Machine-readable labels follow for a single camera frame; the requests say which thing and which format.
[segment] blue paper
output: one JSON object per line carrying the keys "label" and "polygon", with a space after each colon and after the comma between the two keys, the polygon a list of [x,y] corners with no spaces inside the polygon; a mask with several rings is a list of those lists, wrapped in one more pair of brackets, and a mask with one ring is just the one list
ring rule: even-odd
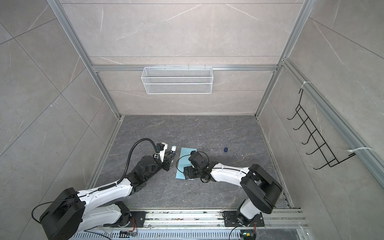
{"label": "blue paper", "polygon": [[[180,171],[184,171],[184,167],[192,166],[191,162],[188,160],[188,158],[190,157],[189,154],[191,154],[192,151],[197,151],[197,149],[196,148],[186,148],[186,147],[181,148],[180,157],[185,156],[185,155],[188,155],[188,156],[185,156],[179,160],[179,164],[177,165],[177,168]],[[185,179],[184,174],[179,172],[178,170],[176,170],[176,178],[177,179]]]}

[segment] white wire basket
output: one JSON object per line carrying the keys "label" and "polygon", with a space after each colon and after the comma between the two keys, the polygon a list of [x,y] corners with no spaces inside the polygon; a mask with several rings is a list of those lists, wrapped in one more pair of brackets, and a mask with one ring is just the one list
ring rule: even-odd
{"label": "white wire basket", "polygon": [[141,79],[148,94],[211,93],[211,67],[146,67]]}

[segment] zip tie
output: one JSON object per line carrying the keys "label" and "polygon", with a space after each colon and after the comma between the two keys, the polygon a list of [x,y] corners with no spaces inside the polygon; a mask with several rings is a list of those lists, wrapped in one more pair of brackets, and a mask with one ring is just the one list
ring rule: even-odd
{"label": "zip tie", "polygon": [[306,82],[306,81],[304,81],[304,82],[303,82],[303,85],[301,86],[301,88],[303,88],[303,87],[304,87],[304,84],[306,84],[306,83],[310,83],[310,82]]}
{"label": "zip tie", "polygon": [[348,152],[354,152],[354,151],[357,151],[357,150],[360,150],[360,149],[369,149],[369,150],[373,150],[373,148],[370,148],[370,147],[358,147],[358,148],[355,148],[355,149],[350,149],[350,150],[347,150]]}

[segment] wall tile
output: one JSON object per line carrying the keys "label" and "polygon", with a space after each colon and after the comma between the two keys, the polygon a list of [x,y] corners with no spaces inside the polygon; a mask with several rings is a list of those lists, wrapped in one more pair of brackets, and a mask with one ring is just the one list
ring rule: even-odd
{"label": "wall tile", "polygon": [[213,91],[211,94],[147,94],[110,91],[121,114],[253,115],[264,91]]}
{"label": "wall tile", "polygon": [[303,0],[60,0],[61,3],[303,3]]}
{"label": "wall tile", "polygon": [[0,56],[1,155],[60,93],[15,40]]}
{"label": "wall tile", "polygon": [[107,102],[104,101],[89,126],[105,144],[115,123],[116,117]]}
{"label": "wall tile", "polygon": [[270,101],[264,107],[260,123],[294,206],[303,210],[314,239],[341,240],[301,156]]}
{"label": "wall tile", "polygon": [[93,64],[277,64],[279,56],[254,57],[91,57]]}
{"label": "wall tile", "polygon": [[91,123],[104,102],[103,95],[86,69],[63,91],[63,96],[87,124]]}
{"label": "wall tile", "polygon": [[318,0],[311,17],[384,57],[384,1]]}
{"label": "wall tile", "polygon": [[[104,144],[91,128],[88,128],[79,143],[61,168],[41,202],[49,202],[65,189],[73,187],[83,190],[99,159]],[[38,208],[35,216],[39,217],[47,207]],[[46,235],[40,224],[31,219],[19,240],[45,239]]]}
{"label": "wall tile", "polygon": [[3,27],[3,25],[0,24],[0,43],[8,41],[11,38],[12,36],[9,32],[5,29],[5,27]]}
{"label": "wall tile", "polygon": [[0,157],[1,239],[21,234],[31,209],[45,195],[87,129],[59,96]]}
{"label": "wall tile", "polygon": [[290,58],[384,159],[384,60],[311,19]]}
{"label": "wall tile", "polygon": [[[103,71],[110,91],[145,91],[140,71]],[[265,90],[271,71],[214,71],[213,91]]]}
{"label": "wall tile", "polygon": [[57,19],[16,40],[60,92],[85,68]]}
{"label": "wall tile", "polygon": [[90,56],[279,56],[301,3],[63,8]]}
{"label": "wall tile", "polygon": [[3,0],[1,4],[0,22],[13,37],[56,18],[46,0]]}
{"label": "wall tile", "polygon": [[[365,239],[366,236],[370,239],[381,239],[384,228],[381,218],[384,210],[377,209],[377,205],[384,198],[384,190],[357,157],[352,157],[332,168],[326,166],[320,170],[313,169],[326,163],[321,152],[305,154],[314,151],[316,143],[311,138],[308,144],[301,144],[308,139],[308,130],[303,126],[294,131],[293,128],[301,124],[300,118],[296,116],[292,121],[287,119],[294,115],[294,109],[300,98],[299,89],[300,84],[284,71],[270,99],[287,128],[337,230],[342,239],[359,240]],[[349,154],[347,152],[349,146],[305,92],[301,105],[335,156],[340,161],[346,158]],[[322,144],[320,136],[316,135],[315,139]],[[321,149],[330,161],[332,159],[330,152],[325,148]]]}

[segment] black hook rack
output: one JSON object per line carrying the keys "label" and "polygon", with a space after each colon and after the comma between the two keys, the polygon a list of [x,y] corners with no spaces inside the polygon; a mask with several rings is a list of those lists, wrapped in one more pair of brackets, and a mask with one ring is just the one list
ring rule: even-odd
{"label": "black hook rack", "polygon": [[[313,140],[314,140],[314,142],[315,142],[316,145],[317,145],[317,148],[316,148],[313,152],[311,152],[311,153],[306,153],[306,154],[307,154],[307,155],[311,155],[311,154],[315,153],[317,150],[320,150],[320,152],[321,152],[321,154],[323,155],[325,161],[327,162],[327,163],[324,164],[323,166],[321,166],[321,167],[319,167],[319,168],[313,168],[313,169],[315,169],[315,170],[319,170],[319,169],[321,169],[321,168],[323,168],[323,167],[325,167],[325,166],[327,166],[327,165],[328,165],[329,167],[334,167],[335,165],[344,162],[344,161],[347,160],[348,158],[351,158],[351,157],[355,156],[355,155],[356,155],[355,153],[351,153],[350,155],[348,155],[347,158],[345,158],[345,159],[343,159],[343,160],[341,160],[341,161],[339,161],[339,160],[336,158],[336,156],[333,154],[331,148],[328,146],[327,142],[325,141],[325,139],[323,138],[323,136],[321,135],[321,133],[319,132],[319,130],[317,129],[317,127],[313,124],[313,122],[312,122],[312,120],[310,119],[310,117],[307,115],[307,113],[305,112],[305,110],[303,109],[303,107],[300,105],[300,103],[301,103],[301,97],[303,96],[303,89],[300,89],[299,94],[301,94],[301,95],[300,95],[299,104],[298,104],[297,107],[295,108],[296,113],[293,115],[292,118],[287,118],[287,119],[288,119],[288,120],[292,120],[296,115],[298,115],[298,116],[300,117],[300,119],[301,119],[301,121],[302,121],[303,123],[300,125],[299,128],[297,128],[297,129],[294,128],[294,130],[299,130],[299,129],[304,125],[304,126],[307,128],[308,132],[310,133],[310,136],[308,137],[308,140],[307,140],[305,143],[302,142],[302,144],[303,144],[303,145],[306,145],[306,144],[309,142],[309,140],[311,139],[311,137],[312,137]],[[302,116],[300,115],[299,110],[303,110],[303,112],[304,112],[304,114],[305,114],[304,117],[302,117]],[[306,121],[308,121],[308,120],[311,122],[311,124],[312,124],[313,127],[315,128],[315,130],[312,131],[312,132],[310,131],[309,127],[308,127],[307,124],[306,124]],[[321,139],[322,139],[323,142],[324,142],[323,144],[319,145],[318,141],[316,141],[315,137],[313,136],[313,134],[314,134],[315,132],[317,132],[317,133],[320,135]],[[330,160],[330,161],[328,161],[328,159],[327,159],[326,156],[324,155],[323,150],[321,149],[324,145],[329,149],[329,151],[331,152],[331,154],[332,154],[332,156],[333,156],[333,159]]]}

